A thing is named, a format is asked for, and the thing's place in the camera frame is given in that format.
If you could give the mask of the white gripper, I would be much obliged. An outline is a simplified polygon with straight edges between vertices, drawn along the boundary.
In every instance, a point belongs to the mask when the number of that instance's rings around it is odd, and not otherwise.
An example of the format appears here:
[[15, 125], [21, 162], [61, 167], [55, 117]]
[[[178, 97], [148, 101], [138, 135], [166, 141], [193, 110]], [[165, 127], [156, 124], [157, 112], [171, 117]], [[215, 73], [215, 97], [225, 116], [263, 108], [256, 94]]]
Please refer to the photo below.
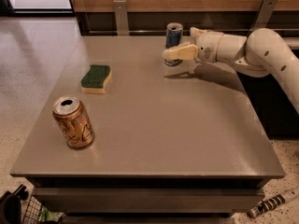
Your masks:
[[224, 33], [192, 27], [190, 36], [196, 40], [196, 45], [189, 42], [165, 49], [163, 57], [166, 60], [192, 60], [198, 56], [201, 61], [215, 63], [217, 61], [218, 45]]

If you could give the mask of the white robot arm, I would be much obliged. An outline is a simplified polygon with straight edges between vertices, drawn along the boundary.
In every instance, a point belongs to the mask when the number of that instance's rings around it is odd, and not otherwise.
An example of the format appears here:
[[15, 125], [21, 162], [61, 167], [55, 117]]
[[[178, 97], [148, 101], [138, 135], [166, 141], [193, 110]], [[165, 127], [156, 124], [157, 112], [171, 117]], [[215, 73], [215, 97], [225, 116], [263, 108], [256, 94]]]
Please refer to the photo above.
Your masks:
[[299, 59], [277, 32], [260, 28], [242, 36], [192, 27], [191, 37], [193, 44], [185, 42], [166, 49], [163, 57], [168, 61], [198, 58], [208, 63], [226, 63], [251, 77], [271, 74], [299, 113]]

